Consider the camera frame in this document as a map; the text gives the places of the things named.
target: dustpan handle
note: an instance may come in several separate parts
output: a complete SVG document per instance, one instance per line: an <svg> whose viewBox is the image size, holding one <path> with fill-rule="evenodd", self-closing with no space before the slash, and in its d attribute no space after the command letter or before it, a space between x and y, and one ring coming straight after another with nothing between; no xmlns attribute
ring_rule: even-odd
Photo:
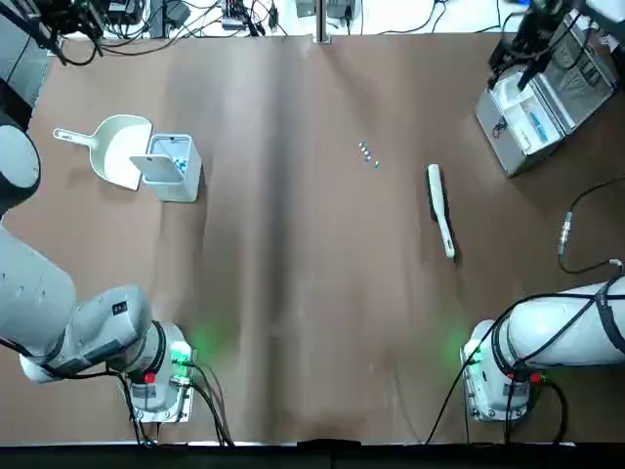
<svg viewBox="0 0 625 469"><path fill-rule="evenodd" d="M77 132L71 132L64 129L55 129L52 133L55 139L63 140L64 142L70 142L76 145L85 145L91 149L95 149L97 140L89 135L79 134Z"/></svg>

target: brush handle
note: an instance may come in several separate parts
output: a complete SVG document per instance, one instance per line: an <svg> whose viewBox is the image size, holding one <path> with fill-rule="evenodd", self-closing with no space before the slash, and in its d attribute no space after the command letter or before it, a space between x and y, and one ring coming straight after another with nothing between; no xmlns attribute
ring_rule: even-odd
<svg viewBox="0 0 625 469"><path fill-rule="evenodd" d="M430 202L438 221L438 227L440 228L440 235L442 236L442 244L445 248L445 255L449 259L453 259L456 256L456 249L453 245L451 231L449 230L449 223L447 222L447 214L445 210L447 202L442 188L440 168L437 164L431 164L428 166L428 184L430 185L428 187L430 192Z"/></svg>

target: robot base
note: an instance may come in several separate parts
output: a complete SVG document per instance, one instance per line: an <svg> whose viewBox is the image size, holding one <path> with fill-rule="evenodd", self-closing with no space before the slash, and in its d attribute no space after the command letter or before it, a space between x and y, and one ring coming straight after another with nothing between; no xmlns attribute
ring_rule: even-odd
<svg viewBox="0 0 625 469"><path fill-rule="evenodd" d="M195 353L183 333L171 322L161 322L164 340L159 347L163 361L156 373L145 375L145 383L130 382L131 402L143 423L188 422L193 400L192 368L180 362L194 362Z"/></svg>
<svg viewBox="0 0 625 469"><path fill-rule="evenodd" d="M485 320L476 326L471 340L460 349L460 363L466 361L492 323L492 320ZM497 367L492 356L490 335L474 354L473 363L465 367L462 378L465 380L468 412L475 420L488 422L506 419L512 380ZM529 384L516 382L509 420L517 420L527 413L528 399Z"/></svg>

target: metal connector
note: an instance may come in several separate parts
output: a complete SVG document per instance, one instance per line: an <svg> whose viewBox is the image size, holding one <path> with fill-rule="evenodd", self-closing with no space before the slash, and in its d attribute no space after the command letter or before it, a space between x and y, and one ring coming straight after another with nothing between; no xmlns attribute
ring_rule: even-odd
<svg viewBox="0 0 625 469"><path fill-rule="evenodd" d="M560 242L558 244L558 255L563 256L564 246L568 241L568 234L570 233L570 227L573 223L573 212L566 212L564 223L562 223L562 231L560 232Z"/></svg>

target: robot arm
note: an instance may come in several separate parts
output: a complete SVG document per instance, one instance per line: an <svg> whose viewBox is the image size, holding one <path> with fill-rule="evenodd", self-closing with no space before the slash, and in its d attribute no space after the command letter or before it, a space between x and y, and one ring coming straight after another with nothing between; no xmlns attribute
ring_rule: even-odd
<svg viewBox="0 0 625 469"><path fill-rule="evenodd" d="M40 182L40 160L22 130L0 125L0 220ZM0 343L21 354L26 376L43 383L105 362L131 382L143 421L185 420L190 346L172 323L151 320L133 285L76 302L71 277L0 224Z"/></svg>
<svg viewBox="0 0 625 469"><path fill-rule="evenodd" d="M493 76L488 80L488 88L492 89L500 76L516 65L525 66L525 72L519 82L520 90L523 90L534 76L545 71L551 61L553 48L561 40L560 38L554 40L554 35L573 8L580 15L596 22L603 31L614 36L621 44L625 44L625 21L611 20L588 5L586 0L532 0L512 43L508 43L502 37L492 53L488 64Z"/></svg>
<svg viewBox="0 0 625 469"><path fill-rule="evenodd" d="M500 322L476 326L460 353L462 363L473 354L464 377L475 419L505 420L507 408L508 419L523 417L532 371L625 362L625 277L559 295L529 300Z"/></svg>

